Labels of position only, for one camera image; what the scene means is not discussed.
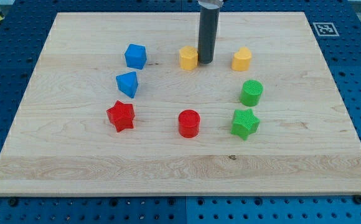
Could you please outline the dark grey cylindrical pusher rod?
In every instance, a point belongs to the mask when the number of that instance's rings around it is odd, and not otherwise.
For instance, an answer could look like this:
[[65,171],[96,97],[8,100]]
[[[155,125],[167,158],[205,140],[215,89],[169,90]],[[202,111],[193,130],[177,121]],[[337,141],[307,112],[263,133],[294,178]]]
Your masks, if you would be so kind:
[[222,0],[198,0],[200,5],[198,55],[199,63],[209,64],[213,60],[217,36],[218,18]]

